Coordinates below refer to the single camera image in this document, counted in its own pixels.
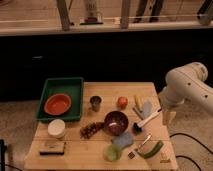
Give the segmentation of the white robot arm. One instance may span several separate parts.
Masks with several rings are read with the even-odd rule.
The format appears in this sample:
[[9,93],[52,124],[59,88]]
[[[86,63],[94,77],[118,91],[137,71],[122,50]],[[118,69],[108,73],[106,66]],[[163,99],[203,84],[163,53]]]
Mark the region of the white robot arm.
[[158,94],[164,125],[171,123],[176,116],[175,108],[182,105],[186,99],[213,115],[213,88],[205,84],[207,77],[208,70],[200,62],[171,69],[166,74],[166,86]]

